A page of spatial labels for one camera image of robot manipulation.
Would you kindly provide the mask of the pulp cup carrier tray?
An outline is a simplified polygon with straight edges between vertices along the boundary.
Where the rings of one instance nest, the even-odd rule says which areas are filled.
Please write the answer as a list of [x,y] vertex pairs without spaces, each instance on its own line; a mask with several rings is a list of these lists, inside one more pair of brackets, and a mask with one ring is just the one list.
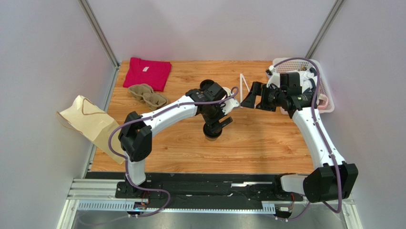
[[131,96],[139,102],[144,102],[145,105],[152,111],[160,109],[169,104],[169,99],[156,93],[148,84],[136,84],[128,88]]

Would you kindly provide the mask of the brown paper bag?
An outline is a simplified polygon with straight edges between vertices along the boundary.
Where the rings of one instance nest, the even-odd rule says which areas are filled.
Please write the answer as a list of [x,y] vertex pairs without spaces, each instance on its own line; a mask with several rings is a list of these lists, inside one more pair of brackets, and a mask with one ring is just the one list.
[[81,133],[119,165],[124,162],[124,151],[121,149],[118,133],[113,135],[111,146],[120,155],[114,154],[108,144],[111,133],[119,127],[118,122],[88,98],[77,96],[71,107],[56,115],[62,126]]

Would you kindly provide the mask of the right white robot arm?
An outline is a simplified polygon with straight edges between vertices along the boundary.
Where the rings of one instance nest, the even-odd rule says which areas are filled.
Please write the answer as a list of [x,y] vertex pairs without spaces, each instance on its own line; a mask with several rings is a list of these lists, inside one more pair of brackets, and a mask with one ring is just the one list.
[[342,201],[349,198],[358,176],[355,164],[340,155],[320,118],[315,97],[316,84],[303,90],[296,72],[280,75],[280,84],[253,82],[242,107],[275,111],[280,107],[299,128],[311,154],[314,171],[309,175],[282,174],[277,179],[280,192],[297,193],[309,202]]

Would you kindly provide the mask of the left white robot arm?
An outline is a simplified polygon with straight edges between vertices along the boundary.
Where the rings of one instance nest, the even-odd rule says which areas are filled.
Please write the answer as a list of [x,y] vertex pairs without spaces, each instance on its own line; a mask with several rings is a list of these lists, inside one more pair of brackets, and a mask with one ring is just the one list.
[[160,109],[144,114],[129,113],[124,124],[114,130],[124,151],[126,180],[132,186],[146,181],[145,160],[152,151],[152,139],[177,122],[201,115],[205,121],[205,137],[216,140],[223,128],[233,121],[228,114],[240,105],[235,98],[238,91],[238,87],[228,89],[206,80],[199,89],[189,90]]

